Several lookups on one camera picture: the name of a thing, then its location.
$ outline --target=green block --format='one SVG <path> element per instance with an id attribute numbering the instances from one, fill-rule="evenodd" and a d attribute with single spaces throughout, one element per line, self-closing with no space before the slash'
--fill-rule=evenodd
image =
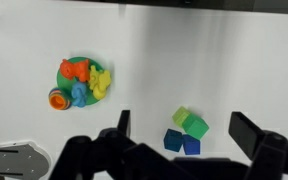
<path id="1" fill-rule="evenodd" d="M 190 112 L 186 110 L 183 106 L 181 106 L 175 114 L 172 116 L 173 121 L 176 125 L 178 125 L 180 128 L 183 128 L 182 124 L 185 121 L 185 119 L 190 115 Z"/>
<path id="2" fill-rule="evenodd" d="M 190 114 L 186 118 L 186 120 L 183 122 L 183 128 L 187 134 L 198 140 L 201 140 L 204 134 L 209 130 L 206 122 L 194 114 Z"/>

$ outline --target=cube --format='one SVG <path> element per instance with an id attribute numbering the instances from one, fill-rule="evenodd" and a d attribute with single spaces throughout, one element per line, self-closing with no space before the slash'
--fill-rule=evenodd
<path id="1" fill-rule="evenodd" d="M 183 135 L 183 147 L 185 155 L 197 155 L 201 153 L 201 142 L 188 134 Z"/>
<path id="2" fill-rule="evenodd" d="M 164 148 L 179 152 L 183 144 L 182 133 L 168 129 L 164 137 Z"/>
<path id="3" fill-rule="evenodd" d="M 175 114 L 172 116 L 174 123 L 179 126 L 180 128 L 183 128 L 182 124 L 185 121 L 185 119 L 190 115 L 190 112 L 185 109 L 183 106 L 181 106 Z"/>
<path id="4" fill-rule="evenodd" d="M 206 122 L 195 114 L 190 114 L 183 122 L 184 131 L 190 136 L 201 140 L 209 127 Z"/>

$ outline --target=white table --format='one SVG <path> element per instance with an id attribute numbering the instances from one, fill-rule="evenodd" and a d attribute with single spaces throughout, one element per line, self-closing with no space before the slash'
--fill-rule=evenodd
<path id="1" fill-rule="evenodd" d="M 58 67 L 75 56 L 112 71 L 109 94 L 53 110 Z M 173 159 L 184 152 L 163 138 L 180 130 L 171 116 L 181 105 L 210 126 L 197 157 L 249 164 L 228 135 L 232 111 L 288 138 L 288 15 L 0 0 L 0 144 L 34 141 L 53 167 L 70 137 L 95 139 L 130 109 L 132 139 Z"/>

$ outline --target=blue cube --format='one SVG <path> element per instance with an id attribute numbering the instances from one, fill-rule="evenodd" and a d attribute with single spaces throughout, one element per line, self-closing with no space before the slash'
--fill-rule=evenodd
<path id="1" fill-rule="evenodd" d="M 168 129 L 164 137 L 164 148 L 179 152 L 183 144 L 182 133 Z"/>
<path id="2" fill-rule="evenodd" d="M 201 142 L 188 134 L 183 135 L 185 155 L 197 155 L 201 153 Z"/>

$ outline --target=red toy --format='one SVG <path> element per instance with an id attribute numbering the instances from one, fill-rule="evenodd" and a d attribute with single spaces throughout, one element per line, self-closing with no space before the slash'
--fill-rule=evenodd
<path id="1" fill-rule="evenodd" d="M 89 64 L 89 59 L 77 63 L 71 63 L 68 60 L 63 59 L 60 66 L 60 72 L 62 76 L 69 80 L 72 80 L 76 76 L 80 82 L 86 82 L 90 80 L 90 73 L 88 70 Z"/>

